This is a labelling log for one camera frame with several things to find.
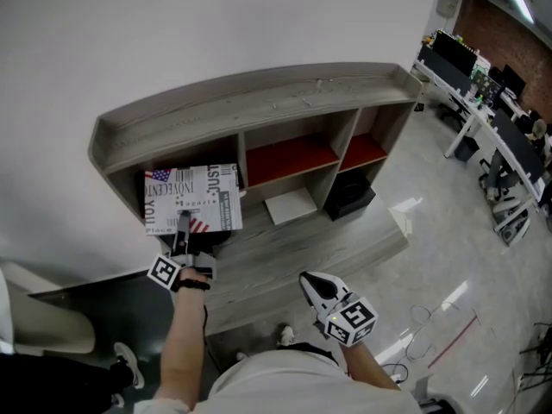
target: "person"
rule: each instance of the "person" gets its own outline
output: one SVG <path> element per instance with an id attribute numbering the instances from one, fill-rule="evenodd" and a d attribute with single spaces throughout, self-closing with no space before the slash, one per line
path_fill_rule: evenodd
<path id="1" fill-rule="evenodd" d="M 251 357 L 241 354 L 241 361 L 217 379 L 207 400 L 199 402 L 205 322 L 201 283 L 207 278 L 185 268 L 180 281 L 194 285 L 178 290 L 161 354 L 159 390 L 152 400 L 137 403 L 135 414 L 421 412 L 413 396 L 395 385 L 364 343 L 342 347 L 349 378 L 330 353 L 306 343 L 293 345 L 289 326 L 279 349 Z"/>
<path id="2" fill-rule="evenodd" d="M 144 377 L 132 349 L 121 342 L 113 347 L 116 362 L 109 369 L 58 356 L 0 354 L 2 401 L 17 400 L 28 412 L 101 414 L 123 407 L 122 390 L 144 387 Z M 4 412 L 15 407 L 5 406 Z"/>
<path id="3" fill-rule="evenodd" d="M 535 121 L 527 139 L 533 145 L 536 154 L 541 158 L 543 164 L 550 163 L 550 144 L 546 135 L 546 122 L 543 119 Z M 505 176 L 499 176 L 500 168 L 504 166 L 507 170 Z M 510 189 L 519 182 L 519 175 L 512 170 L 506 162 L 504 156 L 497 150 L 494 152 L 489 167 L 489 173 L 486 177 L 486 198 L 487 201 L 494 203 L 497 196 L 497 189 Z"/>

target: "white wall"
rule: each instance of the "white wall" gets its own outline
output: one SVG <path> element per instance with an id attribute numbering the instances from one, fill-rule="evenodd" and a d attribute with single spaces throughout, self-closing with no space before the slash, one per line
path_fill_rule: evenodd
<path id="1" fill-rule="evenodd" d="M 259 68 L 409 68 L 431 1 L 0 0 L 0 258 L 61 285 L 147 268 L 158 244 L 86 155 L 98 115 Z"/>
<path id="2" fill-rule="evenodd" d="M 458 18 L 458 14 L 460 13 L 461 5 L 462 5 L 462 0 L 458 0 L 455 14 L 450 18 L 444 18 L 443 16 L 439 16 L 436 13 L 435 9 L 437 6 L 437 0 L 433 0 L 433 4 L 431 6 L 431 11 L 430 11 L 430 19 L 428 20 L 428 23 L 425 26 L 423 33 L 425 35 L 431 35 L 438 29 L 442 29 L 452 34 L 452 31 L 455 28 L 456 19 Z"/>

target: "cable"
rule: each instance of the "cable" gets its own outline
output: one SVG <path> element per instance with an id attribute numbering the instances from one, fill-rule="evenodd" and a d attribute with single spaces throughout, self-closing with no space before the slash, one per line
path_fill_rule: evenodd
<path id="1" fill-rule="evenodd" d="M 440 309 L 442 308 L 443 305 L 445 304 L 448 304 L 452 307 L 454 307 L 455 309 L 457 309 L 458 311 L 460 311 L 460 308 L 458 308 L 456 305 L 454 305 L 452 302 L 442 302 L 441 304 L 439 304 L 439 306 L 437 306 L 433 311 L 430 311 L 427 307 L 424 307 L 423 305 L 413 305 L 411 307 L 411 318 L 414 322 L 416 323 L 419 323 L 420 325 L 422 325 L 420 328 L 418 328 L 414 334 L 412 335 L 412 338 L 410 339 L 410 341 L 408 342 L 408 345 L 406 345 L 405 347 L 405 358 L 408 359 L 410 362 L 415 362 L 415 361 L 420 361 L 422 360 L 426 355 L 428 355 L 428 353 L 430 352 L 431 349 L 434 350 L 434 353 L 436 352 L 436 347 L 435 345 L 433 345 L 433 343 L 431 343 L 428 348 L 425 350 L 425 352 L 422 354 L 422 355 L 419 355 L 418 357 L 414 357 L 412 356 L 410 353 L 409 353 L 409 350 L 410 350 L 410 347 L 412 345 L 412 343 L 414 342 L 414 339 L 416 339 L 416 336 L 419 334 L 420 331 L 422 331 L 422 329 L 425 328 L 425 326 L 430 322 L 431 318 L 433 317 L 433 315 Z M 422 308 L 423 310 L 426 310 L 428 312 L 428 315 L 427 315 L 427 318 L 425 320 L 423 320 L 422 322 L 420 322 L 414 315 L 414 309 L 416 308 Z"/>
<path id="2" fill-rule="evenodd" d="M 386 363 L 385 365 L 382 365 L 381 366 L 382 368 L 385 368 L 385 367 L 394 367 L 393 370 L 391 371 L 391 374 L 395 374 L 395 370 L 397 369 L 397 367 L 402 367 L 405 369 L 406 371 L 406 375 L 405 375 L 405 378 L 404 379 L 400 379 L 400 380 L 397 380 L 395 383 L 397 385 L 400 385 L 401 383 L 403 382 L 406 382 L 406 380 L 408 379 L 408 367 L 404 364 L 404 363 L 400 363 L 400 362 L 397 362 L 397 363 Z"/>

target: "hand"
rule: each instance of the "hand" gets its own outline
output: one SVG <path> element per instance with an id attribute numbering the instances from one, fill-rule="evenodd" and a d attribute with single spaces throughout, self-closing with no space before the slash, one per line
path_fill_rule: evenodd
<path id="1" fill-rule="evenodd" d="M 180 280 L 194 279 L 194 280 L 198 280 L 199 282 L 207 282 L 207 280 L 209 279 L 207 278 L 207 276 L 204 276 L 196 272 L 196 270 L 193 267 L 186 267 L 180 270 L 179 277 L 180 277 Z"/>

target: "ceiling light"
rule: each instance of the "ceiling light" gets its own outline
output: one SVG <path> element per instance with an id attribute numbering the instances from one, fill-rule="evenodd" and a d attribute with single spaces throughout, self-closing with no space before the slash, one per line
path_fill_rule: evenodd
<path id="1" fill-rule="evenodd" d="M 394 356 L 396 353 L 398 353 L 401 349 L 404 349 L 410 345 L 412 342 L 412 339 L 414 339 L 414 335 L 410 333 L 407 337 L 404 337 L 402 339 L 398 339 L 391 347 L 384 349 L 381 353 L 379 353 L 375 360 L 381 364 L 385 362 L 390 357 Z"/>
<path id="2" fill-rule="evenodd" d="M 474 390 L 472 391 L 472 393 L 470 394 L 471 397 L 475 397 L 477 396 L 477 394 L 479 394 L 479 392 L 481 391 L 481 389 L 483 388 L 483 386 L 486 385 L 486 382 L 488 382 L 489 379 L 485 376 L 483 378 L 483 380 L 477 384 L 477 386 L 474 388 Z"/>
<path id="3" fill-rule="evenodd" d="M 531 13 L 529 12 L 529 8 L 525 4 L 525 0 L 514 0 L 516 2 L 517 7 L 521 11 L 522 15 L 531 23 L 534 23 L 533 17 L 531 16 Z"/>

